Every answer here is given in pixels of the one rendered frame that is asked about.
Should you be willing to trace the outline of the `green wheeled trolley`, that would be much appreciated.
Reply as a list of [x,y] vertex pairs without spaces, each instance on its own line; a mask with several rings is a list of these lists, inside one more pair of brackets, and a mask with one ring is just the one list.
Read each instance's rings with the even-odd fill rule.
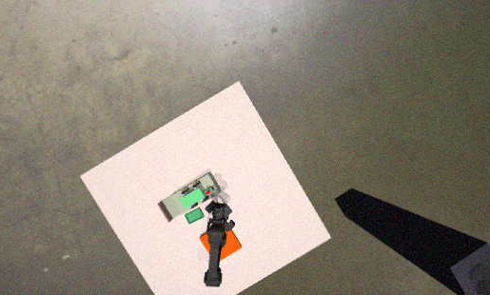
[[189,191],[188,188],[186,188],[181,192],[183,197],[180,198],[179,200],[183,205],[184,209],[186,209],[187,207],[194,208],[198,205],[197,202],[199,202],[200,200],[202,202],[205,202],[206,200],[209,199],[209,197],[206,196],[207,190],[202,192],[201,189],[199,188],[199,184],[201,183],[197,182],[196,184],[194,184],[193,185],[194,190],[191,191],[190,193],[187,193]]

